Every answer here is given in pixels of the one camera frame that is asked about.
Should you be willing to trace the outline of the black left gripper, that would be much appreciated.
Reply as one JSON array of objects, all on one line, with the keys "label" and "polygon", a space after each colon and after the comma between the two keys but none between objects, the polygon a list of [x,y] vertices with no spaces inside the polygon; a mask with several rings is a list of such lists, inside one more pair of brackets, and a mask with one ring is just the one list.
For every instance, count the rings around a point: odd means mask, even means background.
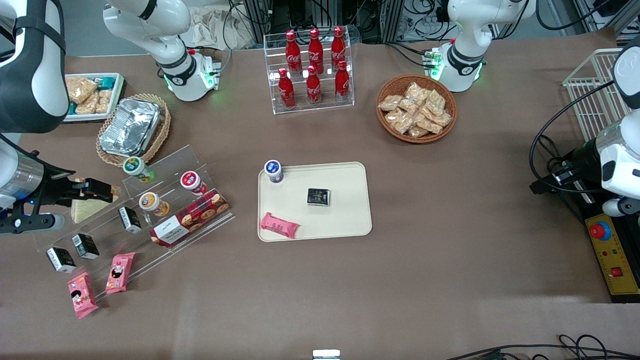
[{"label": "black left gripper", "polygon": [[529,189],[535,195],[590,195],[602,192],[601,160],[594,142],[586,142],[563,156],[554,154],[546,162],[545,168],[546,175],[532,170],[535,181],[529,185]]}]

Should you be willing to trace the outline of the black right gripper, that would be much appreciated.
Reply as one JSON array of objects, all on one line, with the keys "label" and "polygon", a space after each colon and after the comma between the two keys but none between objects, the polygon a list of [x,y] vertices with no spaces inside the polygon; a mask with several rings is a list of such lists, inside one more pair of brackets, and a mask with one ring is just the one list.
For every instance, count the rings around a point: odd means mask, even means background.
[{"label": "black right gripper", "polygon": [[108,183],[94,178],[85,178],[80,181],[71,180],[69,176],[75,174],[75,171],[62,170],[46,163],[42,164],[42,167],[41,182],[29,196],[31,205],[56,205],[70,208],[80,204],[89,204],[105,207],[114,201],[112,185]]}]

